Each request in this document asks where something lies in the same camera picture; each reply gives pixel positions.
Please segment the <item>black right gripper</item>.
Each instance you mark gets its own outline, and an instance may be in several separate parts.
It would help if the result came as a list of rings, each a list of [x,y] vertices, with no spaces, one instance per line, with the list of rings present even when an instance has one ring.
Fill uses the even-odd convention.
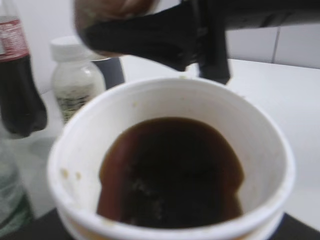
[[[79,29],[99,54],[132,55],[183,72],[197,62],[201,78],[231,78],[226,32],[315,23],[318,0],[192,0],[154,14],[97,20]]]

